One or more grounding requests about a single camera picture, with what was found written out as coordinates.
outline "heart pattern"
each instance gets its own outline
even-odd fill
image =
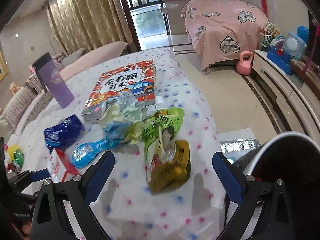
[[[196,11],[196,8],[189,8],[188,15],[191,20],[193,19],[194,11]]]
[[[255,8],[256,6],[254,6],[253,4],[251,3],[247,3],[247,6],[251,7],[251,8]]]
[[[197,41],[198,41],[199,38],[200,38],[200,34],[203,33],[206,29],[207,29],[207,28],[204,27],[204,26],[201,26],[201,27],[198,29],[198,35],[199,35],[199,37],[198,37]]]
[[[227,2],[230,2],[230,1],[236,1],[236,0],[224,0],[221,3],[227,3]]]
[[[241,11],[239,14],[238,20],[241,23],[245,23],[248,20],[254,23],[257,19],[252,13]]]
[[[237,53],[240,51],[240,46],[233,38],[227,35],[226,38],[221,42],[220,49],[225,53],[228,53],[229,51]]]
[[[211,16],[219,16],[220,13],[218,13],[218,12],[214,12],[214,13],[203,13],[202,15],[205,16],[205,17],[211,17]]]

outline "book cover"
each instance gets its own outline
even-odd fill
[[[146,106],[153,105],[155,73],[153,60],[137,62],[103,73],[84,106],[82,117],[86,121],[101,119],[107,99],[118,100],[119,92],[122,91],[131,93],[138,101],[145,102]]]

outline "pink bedspread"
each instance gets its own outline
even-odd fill
[[[261,27],[268,21],[259,8],[238,0],[193,0],[183,8],[186,30],[206,72],[216,62],[239,59],[242,51],[255,52]]]

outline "green snack bag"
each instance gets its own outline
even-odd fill
[[[23,165],[23,159],[24,159],[24,154],[22,150],[18,149],[14,152],[13,154],[15,162],[22,168]]]
[[[190,151],[187,141],[175,141],[183,122],[181,108],[160,110],[147,119],[141,133],[145,142],[147,181],[152,193],[182,186],[190,177]]]

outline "pink kettlebell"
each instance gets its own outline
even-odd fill
[[[250,56],[248,60],[244,60],[244,57]],[[249,76],[251,74],[251,62],[253,59],[253,53],[251,51],[244,51],[240,53],[240,60],[237,63],[237,71],[242,74]]]

